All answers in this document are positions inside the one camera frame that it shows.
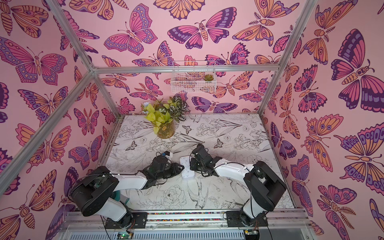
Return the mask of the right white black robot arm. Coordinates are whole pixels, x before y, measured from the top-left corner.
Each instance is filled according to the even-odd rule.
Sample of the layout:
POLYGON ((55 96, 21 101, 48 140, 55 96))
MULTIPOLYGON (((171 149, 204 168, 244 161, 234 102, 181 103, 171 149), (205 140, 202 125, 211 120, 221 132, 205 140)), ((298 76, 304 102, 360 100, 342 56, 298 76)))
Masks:
POLYGON ((204 145, 192 150, 190 167, 203 177, 223 177, 245 185, 250 197, 239 210, 244 226, 267 225, 267 214, 273 212, 287 190, 285 182, 263 161, 253 165, 212 157, 204 145))

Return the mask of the white digital alarm clock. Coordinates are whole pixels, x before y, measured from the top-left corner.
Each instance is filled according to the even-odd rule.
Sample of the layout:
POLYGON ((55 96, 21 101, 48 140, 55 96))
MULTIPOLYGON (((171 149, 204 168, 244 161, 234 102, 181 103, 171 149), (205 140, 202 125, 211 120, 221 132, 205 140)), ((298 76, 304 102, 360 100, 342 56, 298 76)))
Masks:
POLYGON ((184 156, 180 158, 180 164, 184 166, 184 169, 181 172, 182 178, 185 181, 192 180, 195 177, 195 171, 192 171, 190 164, 191 157, 184 156))

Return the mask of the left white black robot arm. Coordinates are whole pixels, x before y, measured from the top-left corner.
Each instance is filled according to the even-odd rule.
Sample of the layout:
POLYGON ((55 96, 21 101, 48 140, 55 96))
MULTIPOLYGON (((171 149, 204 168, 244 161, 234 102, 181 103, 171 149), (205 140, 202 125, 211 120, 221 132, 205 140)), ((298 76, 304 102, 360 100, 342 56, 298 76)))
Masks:
POLYGON ((121 197, 122 190, 147 190, 182 173, 185 167, 171 161, 171 154, 160 154, 135 174, 113 174, 107 167, 96 168, 69 191, 70 199, 84 217, 99 215, 118 228, 134 224, 132 210, 121 197))

